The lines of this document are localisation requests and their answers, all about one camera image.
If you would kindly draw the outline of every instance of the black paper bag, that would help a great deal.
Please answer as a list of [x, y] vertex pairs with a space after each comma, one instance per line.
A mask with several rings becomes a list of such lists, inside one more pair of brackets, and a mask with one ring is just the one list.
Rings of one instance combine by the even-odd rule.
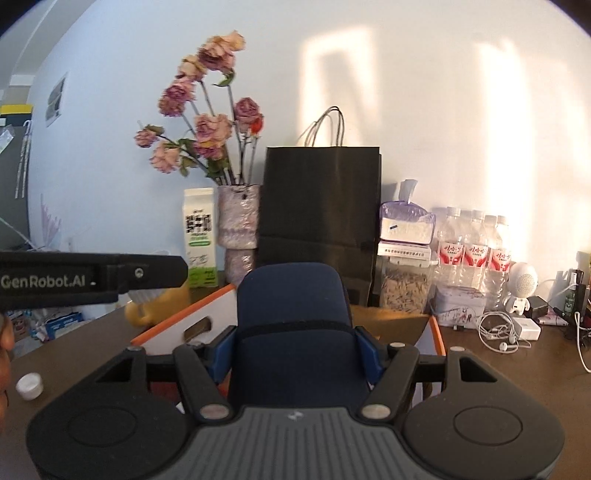
[[379, 147], [267, 149], [257, 266], [322, 262], [367, 304], [381, 192]]

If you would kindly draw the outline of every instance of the small robot figurine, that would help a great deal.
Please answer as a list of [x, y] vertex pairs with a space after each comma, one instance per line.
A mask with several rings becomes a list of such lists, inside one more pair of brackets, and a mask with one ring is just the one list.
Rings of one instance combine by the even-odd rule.
[[525, 262], [516, 263], [509, 270], [507, 286], [510, 295], [503, 300], [505, 311], [523, 315], [524, 310], [530, 309], [527, 297], [531, 297], [538, 287], [538, 274], [531, 265]]

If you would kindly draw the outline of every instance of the blue fabric object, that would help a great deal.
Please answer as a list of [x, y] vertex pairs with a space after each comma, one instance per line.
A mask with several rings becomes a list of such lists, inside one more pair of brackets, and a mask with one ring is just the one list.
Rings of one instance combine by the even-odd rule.
[[361, 349], [361, 358], [363, 360], [363, 370], [365, 378], [369, 383], [375, 385], [382, 378], [385, 368], [379, 360], [379, 353], [376, 347], [367, 340], [362, 334], [356, 332], [359, 347]]
[[232, 354], [234, 350], [234, 338], [236, 330], [225, 337], [215, 348], [211, 366], [207, 369], [212, 380], [220, 384], [232, 367]]
[[229, 400], [266, 407], [355, 411], [369, 394], [355, 335], [337, 329], [272, 332], [259, 325], [328, 320], [352, 326], [338, 273], [315, 263], [278, 264], [249, 273], [238, 288], [238, 328]]
[[351, 325], [339, 274], [320, 263], [268, 265], [238, 287], [238, 329], [266, 323], [332, 320]]

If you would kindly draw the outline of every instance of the dried rose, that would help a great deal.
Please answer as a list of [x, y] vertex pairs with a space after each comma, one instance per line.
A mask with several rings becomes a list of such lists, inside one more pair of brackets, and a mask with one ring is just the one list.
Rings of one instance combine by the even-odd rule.
[[143, 128], [135, 134], [135, 144], [141, 148], [150, 148], [156, 142], [156, 133]]
[[210, 160], [221, 160], [224, 155], [223, 144], [220, 146], [202, 147], [201, 144], [195, 142], [194, 147], [199, 155]]
[[241, 98], [234, 106], [234, 114], [236, 115], [238, 130], [240, 130], [240, 133], [245, 134], [251, 124], [259, 118], [259, 106], [250, 97]]
[[150, 163], [162, 173], [170, 173], [178, 168], [178, 158], [181, 151], [180, 148], [166, 148], [164, 144], [165, 142], [161, 141], [154, 149]]
[[193, 93], [195, 85], [188, 77], [174, 79], [172, 84], [164, 91], [164, 96], [179, 103], [195, 100]]
[[261, 115], [259, 113], [258, 118], [251, 123], [251, 134], [258, 137], [259, 132], [262, 130], [262, 127], [264, 126], [265, 122], [264, 119], [265, 117], [263, 115]]
[[220, 147], [232, 135], [232, 122], [223, 113], [216, 116], [203, 113], [195, 117], [195, 129], [201, 147]]
[[208, 38], [197, 56], [209, 70], [218, 70], [224, 74], [229, 74], [236, 63], [231, 45], [220, 36]]
[[232, 51], [240, 51], [244, 50], [244, 46], [246, 42], [244, 41], [244, 37], [240, 35], [236, 30], [233, 30], [232, 33], [228, 35], [224, 35], [223, 40], [230, 45], [230, 49]]
[[181, 116], [184, 112], [184, 102], [178, 102], [167, 95], [162, 95], [158, 101], [158, 110], [164, 116]]
[[207, 68], [199, 61], [196, 55], [187, 55], [178, 66], [178, 77], [186, 77], [192, 82], [201, 82], [207, 73]]

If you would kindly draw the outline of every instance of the yellow object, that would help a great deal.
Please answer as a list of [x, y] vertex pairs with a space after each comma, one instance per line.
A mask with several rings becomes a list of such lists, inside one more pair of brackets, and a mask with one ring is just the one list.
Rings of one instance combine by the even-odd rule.
[[0, 106], [0, 115], [9, 115], [11, 113], [31, 113], [32, 105], [2, 105]]
[[130, 301], [125, 306], [125, 317], [136, 327], [157, 325], [191, 305], [189, 283], [179, 288], [168, 288], [157, 299], [142, 304]]

